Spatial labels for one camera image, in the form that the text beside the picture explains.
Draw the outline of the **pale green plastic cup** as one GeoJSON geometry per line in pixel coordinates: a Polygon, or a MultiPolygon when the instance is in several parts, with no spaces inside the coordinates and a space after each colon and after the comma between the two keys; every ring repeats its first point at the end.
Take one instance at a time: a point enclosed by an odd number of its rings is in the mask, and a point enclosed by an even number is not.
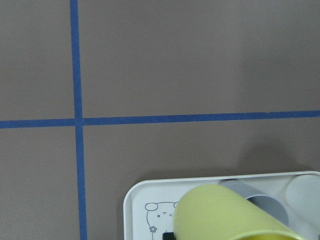
{"type": "Polygon", "coordinates": [[[287,186],[286,202],[310,229],[314,240],[320,238],[320,177],[305,174],[295,177],[287,186]]]}

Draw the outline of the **grey plastic cup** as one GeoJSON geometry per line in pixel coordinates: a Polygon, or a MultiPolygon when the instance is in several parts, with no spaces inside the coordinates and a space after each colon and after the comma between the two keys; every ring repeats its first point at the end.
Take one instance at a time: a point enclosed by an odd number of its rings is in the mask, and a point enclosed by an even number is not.
{"type": "Polygon", "coordinates": [[[287,210],[284,205],[274,197],[235,179],[222,181],[220,185],[234,191],[282,224],[287,227],[289,226],[287,210]]]}

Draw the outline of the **yellow plastic cup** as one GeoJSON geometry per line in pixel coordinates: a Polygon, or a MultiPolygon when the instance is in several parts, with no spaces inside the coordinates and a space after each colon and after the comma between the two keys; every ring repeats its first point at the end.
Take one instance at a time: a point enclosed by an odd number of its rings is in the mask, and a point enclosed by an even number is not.
{"type": "Polygon", "coordinates": [[[186,192],[173,214],[177,240],[301,240],[285,226],[239,194],[219,184],[186,192]]]}

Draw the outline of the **white bear tray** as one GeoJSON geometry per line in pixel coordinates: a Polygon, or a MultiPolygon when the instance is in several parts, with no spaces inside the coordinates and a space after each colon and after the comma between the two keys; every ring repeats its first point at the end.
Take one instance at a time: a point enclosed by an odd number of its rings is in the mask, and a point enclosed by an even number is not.
{"type": "Polygon", "coordinates": [[[317,171],[296,171],[264,174],[230,175],[146,180],[134,185],[123,202],[123,227],[126,240],[161,240],[173,230],[173,212],[181,197],[189,190],[205,185],[238,180],[277,199],[285,207],[289,228],[307,240],[310,226],[288,206],[286,190],[289,183],[301,175],[320,176],[317,171]]]}

